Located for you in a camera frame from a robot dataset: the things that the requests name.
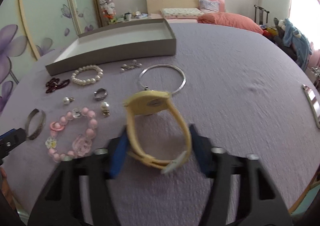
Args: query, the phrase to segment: gray box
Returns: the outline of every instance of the gray box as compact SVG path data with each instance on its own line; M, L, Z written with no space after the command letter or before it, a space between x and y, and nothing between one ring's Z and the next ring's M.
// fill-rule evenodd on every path
M82 33L46 65L53 76L90 64L176 54L176 37L165 19L109 25Z

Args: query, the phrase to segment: patterned pillow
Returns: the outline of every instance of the patterned pillow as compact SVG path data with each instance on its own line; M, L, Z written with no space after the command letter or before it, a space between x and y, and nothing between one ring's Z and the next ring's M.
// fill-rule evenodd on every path
M199 0L199 8L203 13L219 12L219 5L218 1Z
M198 19L203 15L197 8L164 8L161 14L165 19Z

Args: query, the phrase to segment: blue towel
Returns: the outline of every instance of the blue towel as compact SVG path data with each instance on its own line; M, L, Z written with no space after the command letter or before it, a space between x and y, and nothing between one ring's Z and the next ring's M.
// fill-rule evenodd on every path
M284 24L285 33L283 37L283 44L287 47L290 47L291 44L293 45L297 54L296 63L303 71L305 71L308 64L308 55L312 54L310 43L308 39L292 25L288 18L284 20Z

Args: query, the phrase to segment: hand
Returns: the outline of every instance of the hand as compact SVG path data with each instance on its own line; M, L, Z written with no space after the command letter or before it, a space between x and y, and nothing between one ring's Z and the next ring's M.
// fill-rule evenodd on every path
M8 184L8 181L7 181L7 174L5 173L4 169L2 167L0 167L0 170L1 170L1 175L2 175L2 178L3 178L3 182L2 182L2 193L5 197L5 199L7 200L7 202L9 203L9 205L11 206L11 208L13 210L16 209L16 206L14 204L14 201L13 201L13 195L12 195L12 191L9 187L9 184Z

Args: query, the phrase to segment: white pearl bracelet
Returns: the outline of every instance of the white pearl bracelet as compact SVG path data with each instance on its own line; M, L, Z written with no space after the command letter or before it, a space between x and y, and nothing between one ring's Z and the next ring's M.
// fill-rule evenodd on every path
M82 79L77 79L76 76L80 73L80 72L83 72L83 71L89 71L89 70L95 70L98 74L94 77L94 78L91 78L91 79L87 79L87 80L82 80ZM78 85L82 85L82 86L85 86L85 85L90 85L90 84L95 84L97 81L101 80L103 76L103 70L100 69L97 65L87 65L87 66L84 66L82 68L79 68L77 69L71 76L71 81L75 84L78 84Z

